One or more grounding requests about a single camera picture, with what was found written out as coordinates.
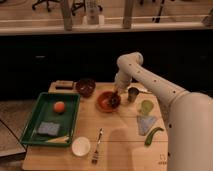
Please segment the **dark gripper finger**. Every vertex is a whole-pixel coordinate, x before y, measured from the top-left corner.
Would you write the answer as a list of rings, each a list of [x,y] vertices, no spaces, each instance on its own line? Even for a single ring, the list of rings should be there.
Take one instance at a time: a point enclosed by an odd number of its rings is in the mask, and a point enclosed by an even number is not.
[[[119,97],[120,97],[120,96],[119,96],[118,90],[116,90],[116,91],[114,92],[114,98],[118,99]]]

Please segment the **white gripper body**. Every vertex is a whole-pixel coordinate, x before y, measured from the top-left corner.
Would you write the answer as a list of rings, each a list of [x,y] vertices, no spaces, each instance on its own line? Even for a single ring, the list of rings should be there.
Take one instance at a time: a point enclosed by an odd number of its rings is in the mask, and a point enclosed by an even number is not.
[[[115,90],[118,93],[124,93],[127,87],[131,84],[132,78],[124,73],[123,71],[119,71],[115,75]]]

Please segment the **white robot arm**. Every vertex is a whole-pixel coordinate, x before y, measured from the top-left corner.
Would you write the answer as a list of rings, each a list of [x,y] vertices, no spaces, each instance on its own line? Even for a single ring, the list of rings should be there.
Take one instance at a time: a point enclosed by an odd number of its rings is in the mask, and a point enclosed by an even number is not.
[[[213,98],[189,92],[142,64],[139,52],[120,56],[115,87],[123,93],[135,79],[169,108],[167,171],[213,171]]]

